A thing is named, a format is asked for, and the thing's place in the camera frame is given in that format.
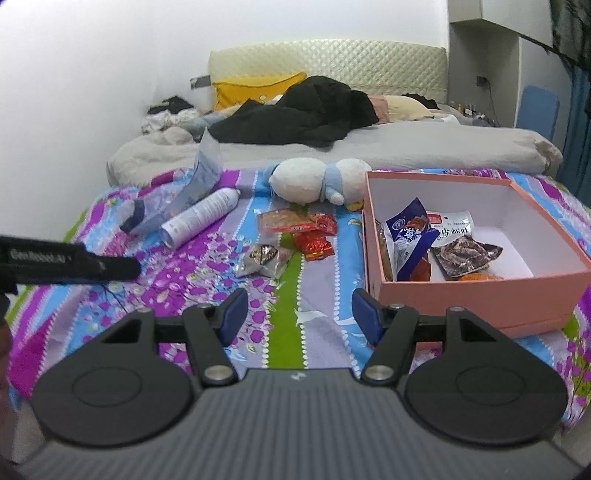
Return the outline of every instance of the spray can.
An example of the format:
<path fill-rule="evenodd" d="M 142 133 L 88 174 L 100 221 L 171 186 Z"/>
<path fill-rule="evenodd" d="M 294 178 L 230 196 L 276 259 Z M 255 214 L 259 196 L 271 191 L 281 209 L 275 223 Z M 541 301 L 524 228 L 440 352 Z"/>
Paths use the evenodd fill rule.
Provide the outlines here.
<path fill-rule="evenodd" d="M 216 220 L 234 210 L 240 190 L 222 188 L 205 197 L 160 227 L 160 238 L 172 250 L 185 244 Z"/>

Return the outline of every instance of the headboard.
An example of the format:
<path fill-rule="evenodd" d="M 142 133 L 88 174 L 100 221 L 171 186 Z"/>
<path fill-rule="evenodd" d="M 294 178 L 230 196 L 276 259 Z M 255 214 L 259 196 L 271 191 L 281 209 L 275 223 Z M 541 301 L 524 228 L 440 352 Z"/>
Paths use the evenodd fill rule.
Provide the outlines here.
<path fill-rule="evenodd" d="M 295 40 L 211 52 L 212 81 L 297 72 L 374 95 L 420 93 L 447 101 L 445 48 L 382 40 Z"/>

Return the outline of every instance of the blue chair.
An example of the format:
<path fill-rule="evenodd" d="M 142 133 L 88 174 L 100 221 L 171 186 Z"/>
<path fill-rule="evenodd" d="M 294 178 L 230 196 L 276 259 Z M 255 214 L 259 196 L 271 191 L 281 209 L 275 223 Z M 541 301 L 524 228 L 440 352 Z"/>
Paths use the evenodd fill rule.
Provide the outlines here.
<path fill-rule="evenodd" d="M 552 141 L 560 101 L 555 93 L 528 85 L 521 94 L 515 128 L 534 130 Z"/>

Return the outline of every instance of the floral bedspread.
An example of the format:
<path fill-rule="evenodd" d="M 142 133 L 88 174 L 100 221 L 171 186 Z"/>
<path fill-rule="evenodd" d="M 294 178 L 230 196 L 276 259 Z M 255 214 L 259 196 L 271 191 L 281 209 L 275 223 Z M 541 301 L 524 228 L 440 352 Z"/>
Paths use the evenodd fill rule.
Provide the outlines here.
<path fill-rule="evenodd" d="M 426 173 L 510 177 L 589 253 L 589 211 L 545 177 L 493 170 Z M 189 175 L 174 180 L 174 187 L 180 190 Z M 222 186 L 241 190 L 238 207 L 175 252 L 155 233 L 133 238 L 118 229 L 118 209 L 125 200 L 137 196 L 137 188 L 111 190 L 94 202 L 70 239 L 84 242 L 95 253 L 134 255 L 140 260 L 142 274 L 133 283 L 28 288 L 8 317 L 15 338 L 9 369 L 14 398 L 30 397 L 45 370 L 138 306 L 150 306 L 156 315 L 169 316 L 195 303 L 220 303 L 237 287 L 248 292 L 249 312 L 226 353 L 239 375 L 249 367 L 349 367 L 360 372 L 371 354 L 350 306 L 353 290 L 364 284 L 361 216 L 327 203 L 311 205 L 311 211 L 337 218 L 334 256 L 305 262 L 296 254 L 279 282 L 265 277 L 236 279 L 239 256 L 258 238 L 254 212 L 287 203 L 271 196 L 255 170 L 226 171 L 218 184 Z M 288 236 L 275 240 L 291 245 Z M 568 427 L 578 421 L 591 398 L 590 314 L 588 290 L 561 332 L 517 340 L 563 376 L 569 388 L 563 419 Z M 436 354 L 422 352 L 414 365 Z M 184 345 L 161 344 L 160 355 L 189 372 Z"/>

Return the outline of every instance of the stuffed toy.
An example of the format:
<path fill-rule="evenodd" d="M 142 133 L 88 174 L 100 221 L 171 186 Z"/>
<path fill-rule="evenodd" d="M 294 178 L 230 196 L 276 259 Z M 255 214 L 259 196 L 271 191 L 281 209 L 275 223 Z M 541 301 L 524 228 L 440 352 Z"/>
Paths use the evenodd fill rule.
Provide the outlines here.
<path fill-rule="evenodd" d="M 288 202 L 305 205 L 328 200 L 350 206 L 363 202 L 365 172 L 369 170 L 371 167 L 358 158 L 325 164 L 300 157 L 269 165 L 263 175 L 271 191 Z"/>

